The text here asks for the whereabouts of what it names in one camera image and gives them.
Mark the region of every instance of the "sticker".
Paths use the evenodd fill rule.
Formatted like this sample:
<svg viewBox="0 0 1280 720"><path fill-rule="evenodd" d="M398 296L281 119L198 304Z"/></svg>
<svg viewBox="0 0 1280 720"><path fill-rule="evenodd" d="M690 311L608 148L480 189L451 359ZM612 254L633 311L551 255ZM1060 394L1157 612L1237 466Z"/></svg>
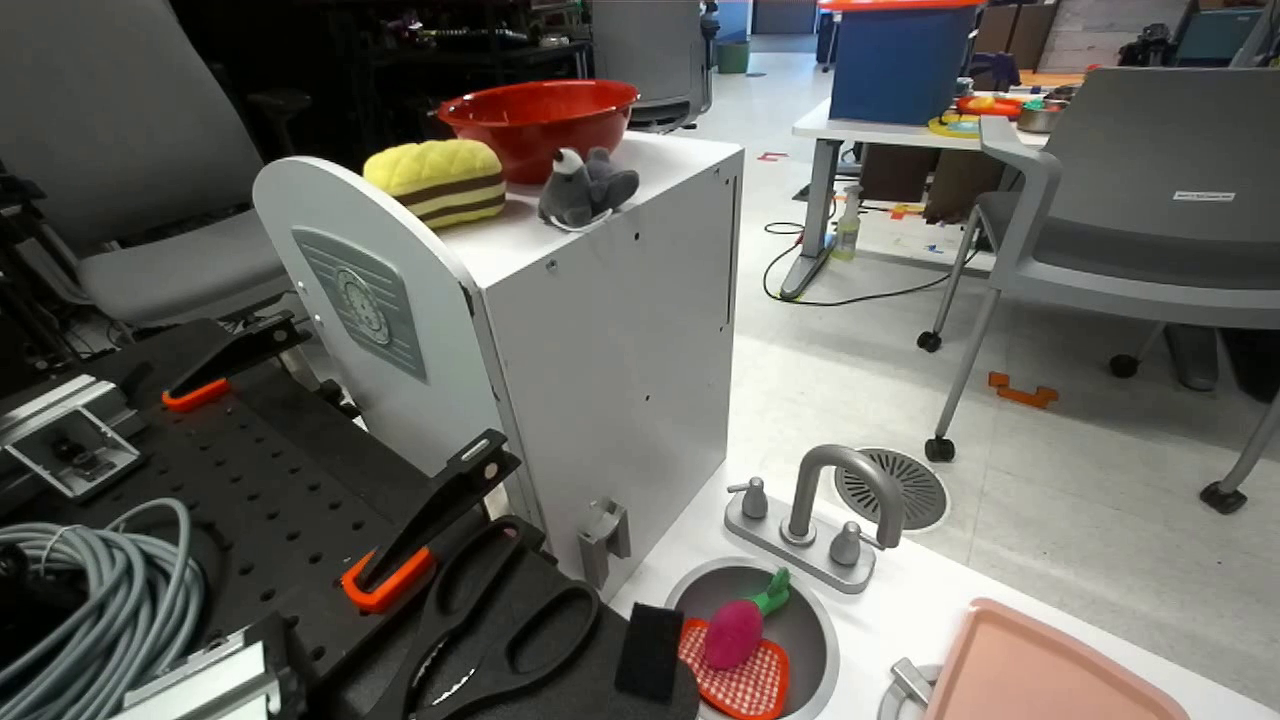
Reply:
<svg viewBox="0 0 1280 720"><path fill-rule="evenodd" d="M1237 205L1237 193L1173 193L1176 205Z"/></svg>
<svg viewBox="0 0 1280 720"><path fill-rule="evenodd" d="M366 250L296 227L296 250L317 272L333 311L346 332L371 355L404 370L407 377L428 381L424 350L417 340L417 320L407 304L407 290L398 265L369 255Z"/></svg>

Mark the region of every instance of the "table leg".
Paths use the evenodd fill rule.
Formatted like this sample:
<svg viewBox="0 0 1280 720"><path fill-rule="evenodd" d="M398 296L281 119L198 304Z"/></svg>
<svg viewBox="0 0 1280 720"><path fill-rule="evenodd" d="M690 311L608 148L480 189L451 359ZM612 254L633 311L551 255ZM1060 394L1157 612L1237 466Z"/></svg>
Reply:
<svg viewBox="0 0 1280 720"><path fill-rule="evenodd" d="M832 185L837 185L837 155L839 139L816 139L814 143L814 176L810 176L810 207L805 207L805 232L799 232L799 255L787 270L784 301L799 301L805 290L826 272L832 250L828 250L828 207L832 207Z"/></svg>

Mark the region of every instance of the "black cable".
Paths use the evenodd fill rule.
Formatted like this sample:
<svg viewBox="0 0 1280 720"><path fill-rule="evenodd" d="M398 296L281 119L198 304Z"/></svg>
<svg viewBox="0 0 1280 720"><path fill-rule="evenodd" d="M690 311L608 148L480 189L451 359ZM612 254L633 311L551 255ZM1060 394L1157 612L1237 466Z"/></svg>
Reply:
<svg viewBox="0 0 1280 720"><path fill-rule="evenodd" d="M767 237L794 237L794 232L799 232L799 226L794 226L794 220L767 220L763 232L767 232ZM784 254L777 254L777 255L763 265L763 272L762 272L762 290L763 290L763 296L777 301L777 304L798 304L798 308L849 308L849 304L871 304L871 301L891 301L891 296L918 296L918 294L930 294L930 290L936 290L936 286L946 286L946 280L953 275L953 270L946 270L939 275L931 275L931 280L923 280L923 286L908 286L908 290L891 290L891 294L863 294L863 296L846 296L846 301L784 301L779 294L767 290L767 280L773 280L773 270L777 270L784 255L794 255L799 246L805 246L805 242L798 237L798 246L787 246Z"/></svg>

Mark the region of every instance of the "chair wheel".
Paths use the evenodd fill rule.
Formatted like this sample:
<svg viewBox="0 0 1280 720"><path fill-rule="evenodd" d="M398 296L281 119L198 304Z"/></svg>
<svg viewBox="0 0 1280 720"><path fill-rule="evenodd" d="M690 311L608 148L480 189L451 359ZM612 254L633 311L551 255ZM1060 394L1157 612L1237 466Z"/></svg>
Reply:
<svg viewBox="0 0 1280 720"><path fill-rule="evenodd" d="M1112 370L1112 377L1130 381L1130 377L1138 377L1139 359L1138 355L1112 355L1110 370Z"/></svg>
<svg viewBox="0 0 1280 720"><path fill-rule="evenodd" d="M918 350L936 353L936 350L946 350L946 335L939 332L919 332Z"/></svg>
<svg viewBox="0 0 1280 720"><path fill-rule="evenodd" d="M946 435L931 435L931 439L923 439L923 456L930 456L931 466L947 466L947 461L958 461L958 446L946 439Z"/></svg>
<svg viewBox="0 0 1280 720"><path fill-rule="evenodd" d="M1237 518L1247 506L1245 493L1225 493L1219 483L1204 483L1202 500L1219 518Z"/></svg>

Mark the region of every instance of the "green object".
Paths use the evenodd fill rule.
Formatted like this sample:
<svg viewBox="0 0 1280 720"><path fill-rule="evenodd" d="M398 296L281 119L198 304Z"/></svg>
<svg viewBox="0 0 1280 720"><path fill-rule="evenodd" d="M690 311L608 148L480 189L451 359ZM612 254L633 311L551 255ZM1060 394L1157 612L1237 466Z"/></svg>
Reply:
<svg viewBox="0 0 1280 720"><path fill-rule="evenodd" d="M748 73L748 64L752 64L752 43L746 36L715 43L721 76L740 76L740 73Z"/></svg>
<svg viewBox="0 0 1280 720"><path fill-rule="evenodd" d="M762 618L779 612L787 601L794 601L794 573L787 567L773 573L767 586L748 598L748 604L756 604Z"/></svg>

